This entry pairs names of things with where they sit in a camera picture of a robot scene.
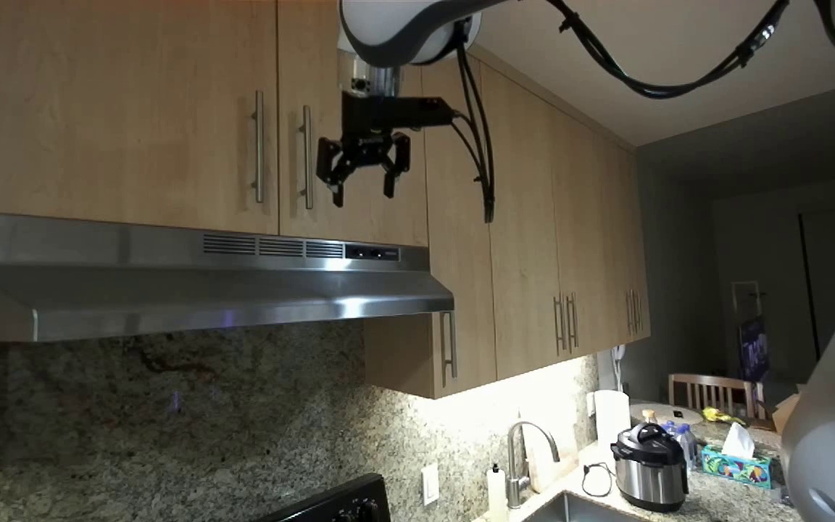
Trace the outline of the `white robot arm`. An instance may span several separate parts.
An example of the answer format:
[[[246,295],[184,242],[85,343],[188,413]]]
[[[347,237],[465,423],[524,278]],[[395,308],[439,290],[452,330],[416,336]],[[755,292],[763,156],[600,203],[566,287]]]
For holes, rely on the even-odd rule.
[[[339,49],[368,66],[342,94],[342,136],[318,139],[316,176],[345,203],[345,184],[355,172],[382,166],[382,195],[392,197],[398,176],[410,168],[404,127],[452,126],[458,113],[445,98],[404,98],[400,66],[427,66],[458,58],[465,98],[478,94],[466,65],[482,13],[501,0],[339,0]],[[678,98],[745,66],[777,31],[790,0],[774,0],[756,27],[704,75],[682,84],[642,82],[630,75],[588,24],[566,2],[547,0],[594,65],[645,98]]]

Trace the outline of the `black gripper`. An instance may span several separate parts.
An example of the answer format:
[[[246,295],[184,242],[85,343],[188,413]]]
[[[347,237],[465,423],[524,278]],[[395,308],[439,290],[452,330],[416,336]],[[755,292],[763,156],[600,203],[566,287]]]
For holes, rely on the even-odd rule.
[[[318,139],[316,176],[330,190],[336,207],[345,203],[352,168],[382,166],[382,195],[392,197],[398,176],[411,166],[411,139],[407,130],[450,126],[455,111],[439,98],[421,95],[342,95],[342,146]]]

